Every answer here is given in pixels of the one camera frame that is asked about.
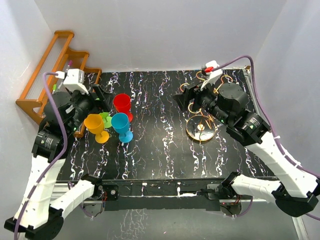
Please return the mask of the red wine glass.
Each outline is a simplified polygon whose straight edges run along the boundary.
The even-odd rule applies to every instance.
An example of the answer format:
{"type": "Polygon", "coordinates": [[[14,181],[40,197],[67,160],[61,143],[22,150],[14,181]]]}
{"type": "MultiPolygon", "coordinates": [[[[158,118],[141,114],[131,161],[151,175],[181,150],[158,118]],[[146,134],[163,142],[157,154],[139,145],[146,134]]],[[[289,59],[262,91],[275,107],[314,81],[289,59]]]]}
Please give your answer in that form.
{"type": "Polygon", "coordinates": [[[126,114],[129,122],[132,122],[133,114],[131,113],[131,98],[129,95],[125,93],[117,94],[113,99],[113,105],[118,113],[126,114]]]}

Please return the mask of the green wine glass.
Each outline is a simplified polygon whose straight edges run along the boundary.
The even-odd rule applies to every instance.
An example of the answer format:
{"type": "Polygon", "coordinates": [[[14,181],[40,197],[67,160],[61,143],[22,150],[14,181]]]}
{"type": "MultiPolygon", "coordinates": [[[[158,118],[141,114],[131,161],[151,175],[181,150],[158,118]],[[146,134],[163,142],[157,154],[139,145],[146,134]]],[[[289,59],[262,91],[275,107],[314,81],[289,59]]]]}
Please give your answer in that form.
{"type": "Polygon", "coordinates": [[[104,124],[104,128],[105,129],[108,129],[112,126],[112,117],[110,116],[110,113],[109,112],[101,112],[99,114],[102,118],[102,121],[103,121],[103,124],[104,124]]]}

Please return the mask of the yellow wine glass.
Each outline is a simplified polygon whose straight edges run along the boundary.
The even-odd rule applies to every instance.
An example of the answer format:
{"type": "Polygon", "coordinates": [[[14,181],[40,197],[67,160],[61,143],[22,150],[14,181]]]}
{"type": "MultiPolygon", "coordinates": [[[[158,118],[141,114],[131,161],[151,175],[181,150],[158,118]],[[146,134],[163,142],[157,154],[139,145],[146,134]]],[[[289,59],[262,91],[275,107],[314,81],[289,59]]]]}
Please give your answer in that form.
{"type": "Polygon", "coordinates": [[[83,123],[88,131],[95,135],[97,143],[104,144],[109,140],[109,133],[105,131],[103,119],[99,114],[89,114],[83,123]]]}

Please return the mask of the blue wine glass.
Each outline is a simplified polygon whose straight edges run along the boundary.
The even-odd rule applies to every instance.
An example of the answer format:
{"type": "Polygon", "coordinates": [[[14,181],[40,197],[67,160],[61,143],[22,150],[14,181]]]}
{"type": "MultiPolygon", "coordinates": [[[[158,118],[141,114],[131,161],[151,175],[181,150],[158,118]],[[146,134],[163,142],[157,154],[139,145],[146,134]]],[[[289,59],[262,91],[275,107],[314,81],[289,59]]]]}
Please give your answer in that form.
{"type": "Polygon", "coordinates": [[[125,113],[116,113],[111,119],[113,129],[119,134],[119,141],[129,143],[133,139],[133,133],[130,131],[130,121],[125,113]]]}

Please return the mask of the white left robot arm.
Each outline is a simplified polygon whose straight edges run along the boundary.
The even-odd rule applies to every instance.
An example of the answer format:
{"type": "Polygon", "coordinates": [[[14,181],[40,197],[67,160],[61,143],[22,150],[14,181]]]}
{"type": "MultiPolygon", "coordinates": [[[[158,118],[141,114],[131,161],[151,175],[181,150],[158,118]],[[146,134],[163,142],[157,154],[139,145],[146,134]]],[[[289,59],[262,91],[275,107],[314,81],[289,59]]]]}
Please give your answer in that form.
{"type": "Polygon", "coordinates": [[[88,198],[103,195],[102,180],[86,174],[67,192],[51,200],[57,177],[74,141],[74,133],[89,114],[100,115],[112,108],[114,94],[95,84],[93,91],[48,94],[45,118],[32,147],[31,171],[22,202],[4,228],[22,234],[27,240],[52,240],[62,229],[65,218],[88,198]]]}

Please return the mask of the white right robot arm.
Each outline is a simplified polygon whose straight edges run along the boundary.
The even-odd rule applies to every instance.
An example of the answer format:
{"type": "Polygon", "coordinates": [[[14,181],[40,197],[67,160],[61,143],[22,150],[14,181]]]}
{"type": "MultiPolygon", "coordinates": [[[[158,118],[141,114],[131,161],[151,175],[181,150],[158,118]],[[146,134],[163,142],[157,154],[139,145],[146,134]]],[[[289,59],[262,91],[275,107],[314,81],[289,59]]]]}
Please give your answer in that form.
{"type": "Polygon", "coordinates": [[[243,147],[258,156],[277,177],[276,180],[262,180],[232,172],[214,190],[205,190],[207,196],[220,194],[229,199],[237,196],[251,196],[276,204],[291,217],[300,217],[313,211],[320,194],[320,179],[291,164],[282,153],[271,132],[271,127],[258,114],[246,109],[248,95],[236,83],[223,83],[214,93],[208,84],[187,86],[183,93],[173,99],[181,111],[205,110],[226,126],[226,133],[243,147]]]}

